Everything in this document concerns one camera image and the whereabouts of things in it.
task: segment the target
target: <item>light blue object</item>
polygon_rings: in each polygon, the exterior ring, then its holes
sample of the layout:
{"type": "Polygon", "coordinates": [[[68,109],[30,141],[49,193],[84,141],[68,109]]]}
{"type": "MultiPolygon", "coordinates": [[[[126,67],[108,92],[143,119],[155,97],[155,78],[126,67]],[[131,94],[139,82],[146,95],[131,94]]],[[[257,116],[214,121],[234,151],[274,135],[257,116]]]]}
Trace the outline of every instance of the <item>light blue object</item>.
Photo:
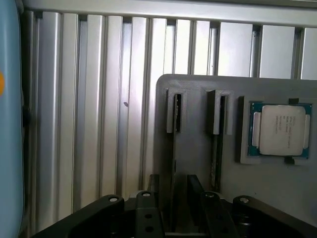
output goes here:
{"type": "Polygon", "coordinates": [[[18,237],[23,215],[20,29],[14,0],[0,0],[0,238],[18,237]]]}

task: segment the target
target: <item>orange dot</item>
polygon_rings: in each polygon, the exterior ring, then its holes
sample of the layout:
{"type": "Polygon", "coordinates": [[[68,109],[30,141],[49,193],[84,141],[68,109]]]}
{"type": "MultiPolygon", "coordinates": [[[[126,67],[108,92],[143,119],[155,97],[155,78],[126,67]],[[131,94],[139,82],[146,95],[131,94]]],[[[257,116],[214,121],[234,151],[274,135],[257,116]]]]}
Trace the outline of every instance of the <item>orange dot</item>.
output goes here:
{"type": "Polygon", "coordinates": [[[0,96],[3,94],[4,91],[4,76],[0,72],[0,96]]]}

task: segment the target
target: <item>metal screw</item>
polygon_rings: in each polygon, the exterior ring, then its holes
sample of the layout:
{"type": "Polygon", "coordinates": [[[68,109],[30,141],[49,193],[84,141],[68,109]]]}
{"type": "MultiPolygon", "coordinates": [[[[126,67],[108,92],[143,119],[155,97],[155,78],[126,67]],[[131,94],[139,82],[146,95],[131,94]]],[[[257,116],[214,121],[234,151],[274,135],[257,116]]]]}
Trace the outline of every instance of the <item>metal screw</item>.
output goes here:
{"type": "Polygon", "coordinates": [[[206,195],[206,197],[214,197],[214,195],[211,193],[206,193],[205,195],[206,195]]]}
{"type": "Polygon", "coordinates": [[[109,199],[110,202],[116,202],[118,199],[116,197],[112,197],[111,199],[109,199]]]}
{"type": "Polygon", "coordinates": [[[241,198],[240,198],[240,202],[248,203],[249,200],[248,200],[247,198],[245,198],[245,197],[241,197],[241,198]]]}

